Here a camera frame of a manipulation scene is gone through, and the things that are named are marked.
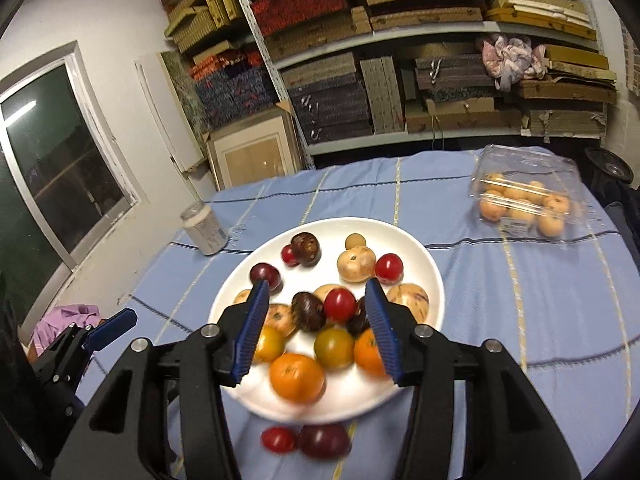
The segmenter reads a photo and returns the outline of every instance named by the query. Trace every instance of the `purple cloth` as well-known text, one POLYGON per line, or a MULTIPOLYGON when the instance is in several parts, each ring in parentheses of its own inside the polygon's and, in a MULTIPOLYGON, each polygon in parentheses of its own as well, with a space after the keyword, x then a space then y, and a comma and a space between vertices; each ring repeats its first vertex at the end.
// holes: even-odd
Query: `purple cloth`
POLYGON ((79 327, 87 325, 98 326, 102 317, 95 305, 65 305, 56 306, 49 310, 37 323, 33 330, 33 345, 36 353, 42 354, 47 346, 71 323, 79 327))

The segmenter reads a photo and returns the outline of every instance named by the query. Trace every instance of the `orange tomato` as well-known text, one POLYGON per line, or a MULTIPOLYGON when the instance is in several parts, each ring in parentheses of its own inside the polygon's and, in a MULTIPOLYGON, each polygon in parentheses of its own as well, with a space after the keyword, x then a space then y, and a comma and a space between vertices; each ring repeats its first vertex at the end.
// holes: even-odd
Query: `orange tomato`
POLYGON ((319 399, 324 389, 324 370, 314 359, 286 353, 269 366, 269 379, 283 399, 307 404, 319 399))
POLYGON ((356 364, 368 374, 375 377, 387 377, 372 329, 367 328, 358 338, 353 347, 353 357, 356 364))

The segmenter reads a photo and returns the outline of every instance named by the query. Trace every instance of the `blue tablecloth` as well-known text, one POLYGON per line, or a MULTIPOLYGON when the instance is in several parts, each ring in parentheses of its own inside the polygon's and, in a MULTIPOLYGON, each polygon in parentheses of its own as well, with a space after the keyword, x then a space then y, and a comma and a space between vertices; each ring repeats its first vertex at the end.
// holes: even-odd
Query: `blue tablecloth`
MULTIPOLYGON (((135 337, 155 344, 183 339, 207 321, 213 299, 247 254, 281 232, 324 218, 363 216, 412 234, 430 250, 446 289, 443 333, 478 345, 501 340, 548 405, 585 476, 623 429, 640 395, 640 277, 610 219, 585 190, 587 225, 565 240, 503 237, 479 221, 468 186, 478 152, 425 152, 377 158, 218 193, 211 206, 231 233, 204 257, 178 232, 123 306, 138 325, 95 355, 79 395, 88 401, 135 337)), ((462 471, 462 391, 456 391, 451 478, 462 471)), ((386 480, 398 456, 411 392, 350 425, 353 450, 340 462, 263 450, 269 421, 225 395, 229 430, 243 478, 386 480)), ((180 455, 177 402, 170 441, 180 455)), ((180 461, 174 472, 180 469, 180 461)))

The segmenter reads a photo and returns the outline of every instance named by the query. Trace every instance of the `tomato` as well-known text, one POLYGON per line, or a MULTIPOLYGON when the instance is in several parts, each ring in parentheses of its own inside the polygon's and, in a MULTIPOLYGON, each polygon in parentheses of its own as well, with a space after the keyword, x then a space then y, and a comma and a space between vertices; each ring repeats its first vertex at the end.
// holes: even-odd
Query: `tomato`
POLYGON ((358 338, 353 347, 353 357, 356 364, 366 373, 374 377, 386 377, 385 365, 380 357, 372 329, 367 328, 358 338))
POLYGON ((282 248, 282 250, 280 251, 280 257, 287 267, 295 267, 300 264, 300 261, 293 253, 291 244, 287 244, 282 248))
POLYGON ((283 426, 271 426, 264 430, 260 436, 262 445, 269 451, 285 454, 296 449, 297 435, 289 428, 283 426))
POLYGON ((273 390, 283 399, 299 404, 316 402, 324 392, 324 369, 315 359, 285 353, 269 366, 273 390))
POLYGON ((271 363, 284 353, 284 336, 273 326, 263 326, 255 346, 254 363, 271 363))
POLYGON ((249 279, 255 285, 258 280, 266 280, 269 283, 269 290, 273 291, 282 283, 280 272, 271 264, 255 264, 249 271, 249 279))
POLYGON ((327 319, 338 323, 346 323, 356 313, 357 302, 348 288, 343 286, 329 291, 324 298, 324 312, 327 319))
POLYGON ((339 328, 322 330, 314 342, 314 352, 327 370, 339 370, 353 363, 354 340, 351 334, 339 328))
POLYGON ((376 277, 380 283, 393 285, 402 280, 403 275, 404 264, 397 254, 384 254, 376 262, 376 277))
POLYGON ((341 424, 303 426, 298 445, 305 455, 326 460, 347 455, 351 450, 351 439, 341 424))

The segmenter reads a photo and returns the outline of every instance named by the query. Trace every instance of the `window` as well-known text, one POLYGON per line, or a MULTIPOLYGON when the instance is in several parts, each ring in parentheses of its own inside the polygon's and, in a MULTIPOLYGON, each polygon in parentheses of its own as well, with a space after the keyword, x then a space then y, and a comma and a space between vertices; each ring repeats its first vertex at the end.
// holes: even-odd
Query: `window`
POLYGON ((134 202, 114 176, 121 172, 84 90, 79 54, 71 48, 46 61, 22 79, 9 76, 18 80, 9 88, 0 84, 0 270, 26 332, 134 202))

